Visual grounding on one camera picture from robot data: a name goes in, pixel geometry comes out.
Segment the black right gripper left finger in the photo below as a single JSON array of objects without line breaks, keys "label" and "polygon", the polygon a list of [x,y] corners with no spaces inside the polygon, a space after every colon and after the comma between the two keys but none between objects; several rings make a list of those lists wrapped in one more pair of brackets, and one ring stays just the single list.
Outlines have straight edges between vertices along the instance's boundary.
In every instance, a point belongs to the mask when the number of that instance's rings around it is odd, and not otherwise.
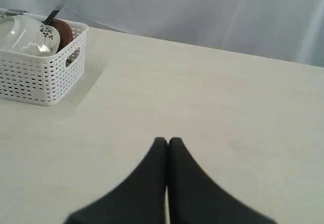
[{"label": "black right gripper left finger", "polygon": [[155,138],[149,151],[117,187],[73,212],[66,223],[165,223],[167,141]]}]

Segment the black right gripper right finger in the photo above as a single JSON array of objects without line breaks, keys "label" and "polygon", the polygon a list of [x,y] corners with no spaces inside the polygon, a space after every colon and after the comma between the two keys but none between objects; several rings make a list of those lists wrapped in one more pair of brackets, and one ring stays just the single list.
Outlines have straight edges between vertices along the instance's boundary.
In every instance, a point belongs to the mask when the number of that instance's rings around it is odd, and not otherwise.
[{"label": "black right gripper right finger", "polygon": [[171,223],[275,223],[216,184],[179,137],[169,141],[167,179]]}]

